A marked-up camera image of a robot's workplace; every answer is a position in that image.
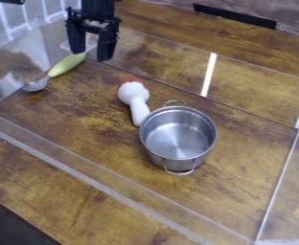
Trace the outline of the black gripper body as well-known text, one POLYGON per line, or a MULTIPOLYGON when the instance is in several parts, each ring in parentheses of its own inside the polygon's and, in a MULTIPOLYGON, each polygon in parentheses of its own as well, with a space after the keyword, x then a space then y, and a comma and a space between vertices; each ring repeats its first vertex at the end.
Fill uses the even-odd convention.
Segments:
POLYGON ((115 0, 81 0, 80 9, 67 8, 68 34, 119 33, 122 19, 115 16, 115 0))

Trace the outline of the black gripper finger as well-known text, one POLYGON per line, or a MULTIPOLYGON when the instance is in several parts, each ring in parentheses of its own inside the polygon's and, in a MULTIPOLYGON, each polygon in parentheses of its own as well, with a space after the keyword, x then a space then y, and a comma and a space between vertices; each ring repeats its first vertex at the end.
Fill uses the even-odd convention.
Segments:
POLYGON ((75 23, 67 23, 67 32, 71 45, 71 51, 73 54, 80 54, 85 52, 85 31, 75 23))
POLYGON ((101 33, 97 41, 97 60, 112 59, 119 35, 116 33, 101 33))

